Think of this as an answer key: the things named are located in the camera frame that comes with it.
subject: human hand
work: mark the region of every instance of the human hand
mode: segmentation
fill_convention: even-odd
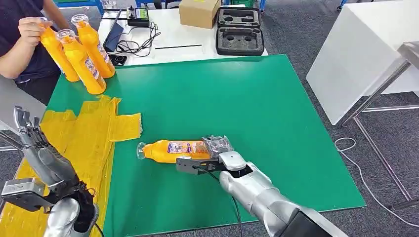
[[[41,40],[40,36],[45,31],[45,28],[41,26],[41,23],[45,27],[52,26],[51,21],[44,21],[37,17],[25,17],[20,19],[18,26],[21,35],[20,39],[31,46],[37,46]]]

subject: green cutting mat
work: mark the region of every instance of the green cutting mat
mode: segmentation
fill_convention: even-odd
[[[217,182],[138,160],[140,141],[227,135],[291,200],[318,211],[365,205],[285,55],[121,67],[106,82],[105,94],[122,98],[119,114],[141,112],[144,129],[115,145],[106,237],[237,222]],[[78,113],[92,99],[81,82],[60,78],[48,109]]]

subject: bottle cap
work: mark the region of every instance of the bottle cap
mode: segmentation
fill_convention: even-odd
[[[57,33],[57,40],[61,43],[71,43],[76,40],[76,34],[70,29],[63,29]]]
[[[85,27],[87,24],[89,24],[89,18],[84,14],[77,14],[71,18],[71,23],[73,23],[73,25],[78,28]]]
[[[145,143],[144,142],[140,142],[137,146],[137,157],[138,159],[145,159],[145,154],[144,154],[144,147],[145,147]]]
[[[43,16],[38,16],[37,18],[42,21],[42,23],[39,23],[39,25],[45,28],[45,25],[43,23],[45,21],[47,21],[48,19],[46,17],[43,17]]]

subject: plastic bottle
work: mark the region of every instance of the plastic bottle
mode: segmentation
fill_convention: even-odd
[[[47,19],[45,17],[38,17],[43,22]],[[51,58],[55,61],[61,71],[64,73],[67,80],[71,82],[79,81],[80,77],[77,75],[71,63],[68,61],[64,53],[63,45],[58,41],[56,32],[51,27],[46,27],[43,23],[40,26],[45,28],[44,33],[41,35],[41,43],[51,55]]]
[[[84,14],[77,14],[71,18],[71,22],[77,27],[80,42],[86,47],[99,73],[104,78],[112,77],[115,67],[99,40],[99,34],[90,26],[89,18]]]
[[[57,33],[57,39],[63,44],[64,53],[76,70],[90,94],[97,95],[105,91],[106,82],[95,68],[86,49],[76,40],[76,34],[69,29]]]
[[[140,142],[137,146],[137,157],[150,158],[160,163],[176,163],[178,157],[209,159],[210,155],[203,141],[161,140],[153,144]]]

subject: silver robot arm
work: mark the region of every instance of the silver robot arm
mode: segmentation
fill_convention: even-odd
[[[317,211],[283,196],[256,165],[235,152],[227,137],[203,138],[211,159],[176,159],[176,169],[192,174],[221,171],[222,188],[266,228],[270,237],[347,237]]]
[[[40,119],[32,123],[29,112],[15,106],[14,120],[22,145],[5,134],[1,138],[23,151],[31,168],[48,186],[35,178],[6,181],[0,198],[28,211],[50,208],[44,237],[88,237],[99,215],[93,195],[79,180],[70,161],[51,145],[40,128]]]
[[[270,237],[347,237],[317,211],[288,200],[268,176],[245,162],[238,152],[219,157],[228,170],[220,173],[221,186],[265,226]],[[246,174],[237,178],[230,172],[241,170]]]

